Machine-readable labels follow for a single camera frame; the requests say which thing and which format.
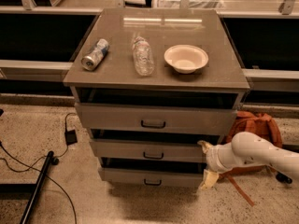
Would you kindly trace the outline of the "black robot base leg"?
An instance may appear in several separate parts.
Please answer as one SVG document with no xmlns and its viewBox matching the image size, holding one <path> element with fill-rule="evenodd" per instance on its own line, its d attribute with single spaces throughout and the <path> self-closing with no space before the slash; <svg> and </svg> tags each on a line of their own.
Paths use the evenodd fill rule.
<svg viewBox="0 0 299 224">
<path fill-rule="evenodd" d="M 282 173 L 277 173 L 276 174 L 276 180 L 281 182 L 281 183 L 287 183 L 287 184 L 291 184 L 292 183 L 292 179 L 285 176 Z"/>
</svg>

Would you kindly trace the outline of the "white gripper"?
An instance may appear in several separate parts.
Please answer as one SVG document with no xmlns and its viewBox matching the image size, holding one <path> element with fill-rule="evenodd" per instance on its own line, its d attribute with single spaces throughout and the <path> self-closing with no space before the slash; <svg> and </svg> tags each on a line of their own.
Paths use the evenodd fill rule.
<svg viewBox="0 0 299 224">
<path fill-rule="evenodd" d="M 204 170 L 200 189 L 210 189 L 217 183 L 219 174 L 231 171 L 236 167 L 235 154 L 230 143 L 212 146 L 209 142 L 200 140 L 197 144 L 202 148 L 203 153 L 206 154 L 208 168 L 208 170 Z"/>
</svg>

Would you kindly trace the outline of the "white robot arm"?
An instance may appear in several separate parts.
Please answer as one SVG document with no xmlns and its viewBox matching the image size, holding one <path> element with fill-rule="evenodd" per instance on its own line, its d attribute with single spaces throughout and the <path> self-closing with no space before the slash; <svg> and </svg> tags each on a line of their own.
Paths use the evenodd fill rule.
<svg viewBox="0 0 299 224">
<path fill-rule="evenodd" d="M 299 180 L 299 154 L 275 147 L 255 133 L 237 133 L 225 145 L 213 146 L 200 140 L 197 144 L 206 155 L 206 169 L 200 189 L 210 189 L 221 174 L 234 168 L 266 165 L 293 180 Z"/>
</svg>

